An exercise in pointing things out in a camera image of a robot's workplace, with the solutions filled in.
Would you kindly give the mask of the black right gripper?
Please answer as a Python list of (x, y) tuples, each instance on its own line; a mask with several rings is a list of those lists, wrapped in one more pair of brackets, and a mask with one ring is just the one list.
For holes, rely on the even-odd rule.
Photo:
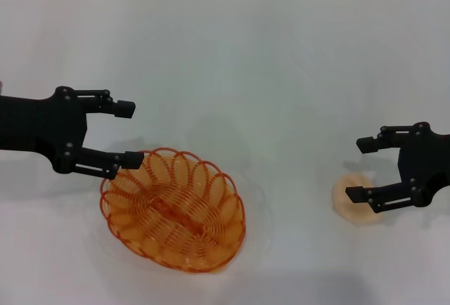
[(449, 135), (435, 133), (427, 122), (411, 126), (382, 126), (376, 137), (358, 138), (362, 154), (400, 148), (401, 183), (345, 188), (353, 203), (367, 203), (377, 214), (405, 207), (426, 207), (438, 191), (449, 186)]

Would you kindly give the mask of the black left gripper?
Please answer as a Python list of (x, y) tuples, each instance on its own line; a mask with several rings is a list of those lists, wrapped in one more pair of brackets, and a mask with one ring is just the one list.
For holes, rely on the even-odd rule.
[(115, 102), (109, 90), (60, 86), (45, 99), (1, 97), (1, 149), (38, 153), (59, 174), (71, 172), (114, 179), (120, 168), (139, 169), (143, 152), (103, 152), (83, 148), (87, 113), (131, 119), (136, 104)]

